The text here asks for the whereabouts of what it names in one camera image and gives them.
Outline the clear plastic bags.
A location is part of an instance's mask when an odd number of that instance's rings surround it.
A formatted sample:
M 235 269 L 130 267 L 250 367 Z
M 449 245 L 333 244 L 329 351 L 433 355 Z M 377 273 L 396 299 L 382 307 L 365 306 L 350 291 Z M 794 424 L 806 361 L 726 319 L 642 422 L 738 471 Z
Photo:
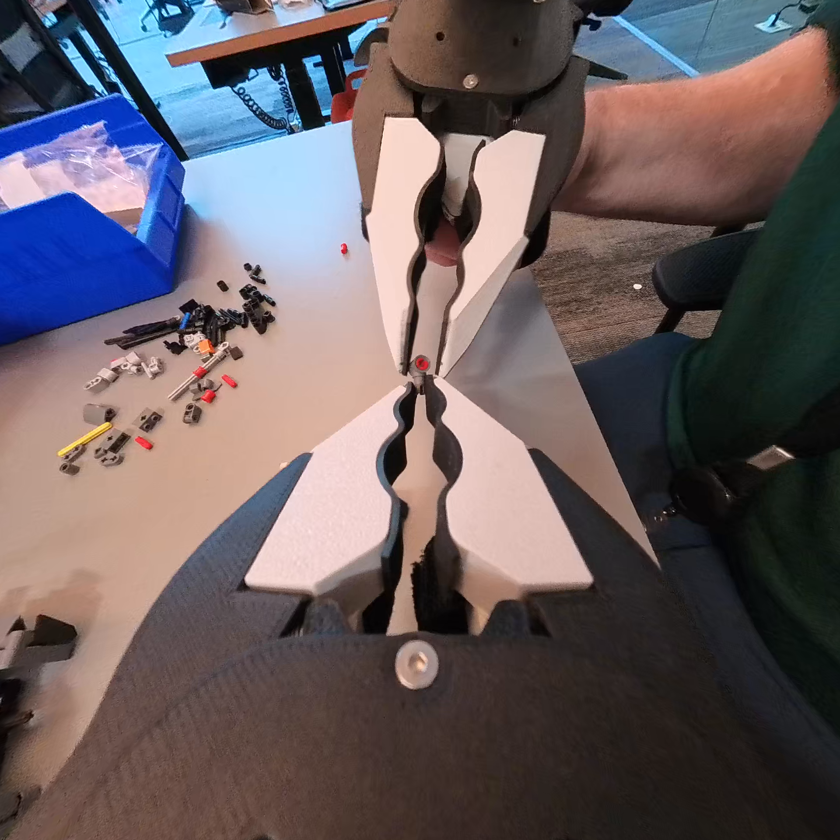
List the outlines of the clear plastic bags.
M 116 145 L 99 121 L 1 160 L 1 212 L 71 193 L 137 234 L 162 143 Z

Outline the black office chair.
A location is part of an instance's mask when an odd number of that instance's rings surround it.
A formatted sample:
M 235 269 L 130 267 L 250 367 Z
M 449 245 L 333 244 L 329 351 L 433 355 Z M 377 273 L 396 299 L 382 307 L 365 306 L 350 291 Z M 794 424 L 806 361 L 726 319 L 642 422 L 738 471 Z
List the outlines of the black office chair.
M 665 315 L 656 333 L 671 333 L 690 312 L 722 309 L 763 227 L 717 227 L 708 238 L 659 258 L 652 282 Z

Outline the red plastic object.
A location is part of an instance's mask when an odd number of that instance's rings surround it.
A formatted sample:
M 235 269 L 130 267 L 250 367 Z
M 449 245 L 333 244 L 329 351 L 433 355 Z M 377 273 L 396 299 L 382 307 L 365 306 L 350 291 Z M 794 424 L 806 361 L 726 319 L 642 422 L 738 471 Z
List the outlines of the red plastic object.
M 332 124 L 352 120 L 354 104 L 366 71 L 366 67 L 352 71 L 346 76 L 344 88 L 341 92 L 332 96 L 330 113 L 330 122 Z

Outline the black metal rack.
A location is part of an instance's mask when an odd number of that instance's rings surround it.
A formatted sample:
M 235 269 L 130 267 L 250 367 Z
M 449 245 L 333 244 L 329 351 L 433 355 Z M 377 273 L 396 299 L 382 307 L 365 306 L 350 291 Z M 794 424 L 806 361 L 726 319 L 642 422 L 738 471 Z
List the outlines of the black metal rack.
M 95 98 L 28 2 L 1 2 L 1 127 Z

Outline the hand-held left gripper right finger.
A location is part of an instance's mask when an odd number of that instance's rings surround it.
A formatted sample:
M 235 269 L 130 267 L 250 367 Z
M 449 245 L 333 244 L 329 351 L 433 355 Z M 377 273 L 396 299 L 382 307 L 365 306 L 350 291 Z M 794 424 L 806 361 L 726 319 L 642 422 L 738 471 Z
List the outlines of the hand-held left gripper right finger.
M 592 573 L 520 438 L 445 380 L 427 380 L 427 419 L 445 477 L 433 543 L 443 593 L 526 599 L 589 589 Z

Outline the pile of loose lego pieces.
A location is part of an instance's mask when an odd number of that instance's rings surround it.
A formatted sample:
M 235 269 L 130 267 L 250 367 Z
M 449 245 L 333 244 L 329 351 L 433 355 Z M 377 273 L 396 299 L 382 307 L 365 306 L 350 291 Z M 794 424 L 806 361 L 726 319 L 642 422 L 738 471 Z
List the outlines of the pile of loose lego pieces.
M 245 262 L 243 270 L 246 282 L 237 290 L 238 301 L 234 306 L 216 306 L 191 298 L 172 318 L 136 324 L 106 339 L 105 344 L 121 354 L 101 367 L 84 384 L 83 391 L 89 396 L 99 396 L 123 377 L 156 381 L 166 372 L 166 364 L 164 357 L 152 351 L 164 350 L 175 357 L 184 356 L 192 366 L 184 382 L 165 399 L 173 404 L 184 401 L 182 422 L 190 427 L 197 425 L 205 407 L 212 404 L 222 387 L 238 386 L 231 374 L 219 370 L 226 361 L 239 361 L 244 356 L 228 335 L 245 329 L 263 335 L 276 321 L 277 300 L 262 290 L 267 284 L 262 266 Z M 149 352 L 142 353 L 143 347 Z M 81 411 L 83 422 L 91 430 L 59 449 L 58 470 L 64 476 L 78 475 L 85 455 L 101 467 L 114 467 L 124 462 L 130 445 L 151 452 L 152 435 L 164 418 L 161 408 L 144 407 L 127 428 L 120 428 L 117 421 L 121 419 L 121 411 L 116 406 L 87 402 Z

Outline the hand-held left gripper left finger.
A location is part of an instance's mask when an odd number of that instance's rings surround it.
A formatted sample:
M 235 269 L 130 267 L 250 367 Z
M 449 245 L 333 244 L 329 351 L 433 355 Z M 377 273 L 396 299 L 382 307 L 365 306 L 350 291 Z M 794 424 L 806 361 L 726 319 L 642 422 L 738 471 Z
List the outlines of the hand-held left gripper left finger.
M 403 384 L 325 439 L 245 574 L 259 592 L 375 599 L 396 589 L 403 565 L 403 501 L 415 386 Z

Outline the blue storage bin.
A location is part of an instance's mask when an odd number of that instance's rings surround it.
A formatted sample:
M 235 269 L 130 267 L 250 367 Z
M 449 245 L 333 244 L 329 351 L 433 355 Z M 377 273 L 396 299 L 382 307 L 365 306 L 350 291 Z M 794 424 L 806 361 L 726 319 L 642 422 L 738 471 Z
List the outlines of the blue storage bin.
M 2 157 L 99 121 L 105 122 L 120 148 L 162 145 L 151 167 L 138 231 L 132 234 L 71 193 L 3 213 L 3 345 L 163 296 L 174 288 L 185 207 L 184 166 L 126 98 L 98 98 L 2 129 Z

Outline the person's right hand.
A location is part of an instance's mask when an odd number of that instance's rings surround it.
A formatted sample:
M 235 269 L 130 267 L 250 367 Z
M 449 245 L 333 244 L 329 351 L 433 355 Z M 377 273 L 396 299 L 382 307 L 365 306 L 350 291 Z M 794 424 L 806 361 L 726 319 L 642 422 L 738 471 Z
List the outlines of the person's right hand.
M 425 255 L 428 261 L 443 267 L 457 266 L 461 241 L 456 227 L 442 217 L 434 231 L 434 235 L 425 244 Z

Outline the wooden office desk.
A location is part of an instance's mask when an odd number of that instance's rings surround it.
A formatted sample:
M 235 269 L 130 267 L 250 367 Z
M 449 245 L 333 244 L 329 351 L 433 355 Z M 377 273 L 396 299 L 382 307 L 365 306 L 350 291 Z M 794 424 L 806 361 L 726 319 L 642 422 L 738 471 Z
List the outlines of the wooden office desk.
M 307 58 L 320 59 L 332 95 L 345 83 L 344 61 L 352 57 L 349 36 L 372 20 L 387 18 L 396 2 L 352 2 L 334 9 L 321 2 L 287 9 L 273 7 L 261 14 L 223 14 L 214 2 L 205 3 L 191 22 L 171 41 L 165 57 L 170 67 L 199 65 L 213 89 L 229 88 L 238 100 L 275 131 L 292 132 L 292 116 L 302 130 L 319 129 L 324 118 Z M 266 69 L 279 85 L 286 110 L 275 117 L 245 90 L 254 70 Z

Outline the partly built lego car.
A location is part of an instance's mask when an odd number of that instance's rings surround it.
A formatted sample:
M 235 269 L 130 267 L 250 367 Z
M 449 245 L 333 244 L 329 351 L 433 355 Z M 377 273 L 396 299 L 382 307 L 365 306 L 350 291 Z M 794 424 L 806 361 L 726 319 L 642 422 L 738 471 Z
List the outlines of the partly built lego car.
M 32 626 L 21 616 L 2 618 L 1 762 L 10 733 L 30 722 L 34 713 L 22 708 L 25 680 L 47 664 L 70 658 L 77 644 L 76 628 L 53 616 L 37 615 Z

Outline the person's right forearm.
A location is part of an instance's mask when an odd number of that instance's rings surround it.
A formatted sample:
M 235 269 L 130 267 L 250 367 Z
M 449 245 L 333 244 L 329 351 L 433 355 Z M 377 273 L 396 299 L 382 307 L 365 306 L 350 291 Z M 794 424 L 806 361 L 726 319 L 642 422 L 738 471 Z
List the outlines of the person's right forearm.
M 689 226 L 766 218 L 838 104 L 830 44 L 809 26 L 728 70 L 588 91 L 553 210 Z

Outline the black pole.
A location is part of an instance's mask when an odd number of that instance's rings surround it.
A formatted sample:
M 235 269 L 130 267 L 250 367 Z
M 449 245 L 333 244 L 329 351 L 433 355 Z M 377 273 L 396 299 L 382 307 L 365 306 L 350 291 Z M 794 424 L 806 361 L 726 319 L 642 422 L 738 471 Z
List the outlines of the black pole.
M 188 161 L 190 159 L 189 155 L 155 106 L 150 94 L 135 74 L 131 64 L 126 60 L 121 48 L 114 41 L 92 2 L 69 1 L 68 4 L 79 18 L 82 27 L 87 30 L 93 42 L 98 46 L 119 83 L 129 94 L 140 113 L 162 137 L 164 142 L 171 147 L 177 158 L 182 162 Z

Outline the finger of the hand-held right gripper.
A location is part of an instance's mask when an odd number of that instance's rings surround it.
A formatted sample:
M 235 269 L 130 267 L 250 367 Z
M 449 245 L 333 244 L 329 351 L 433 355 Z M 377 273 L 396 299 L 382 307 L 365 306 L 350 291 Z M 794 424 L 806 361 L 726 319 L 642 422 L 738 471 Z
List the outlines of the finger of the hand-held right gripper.
M 529 243 L 529 212 L 544 142 L 543 134 L 513 130 L 476 153 L 467 195 L 478 202 L 477 220 L 458 258 L 458 293 L 448 309 L 442 376 L 467 351 Z
M 412 343 L 415 285 L 423 271 L 421 201 L 442 166 L 439 141 L 418 119 L 385 118 L 366 228 L 385 338 L 403 375 Z

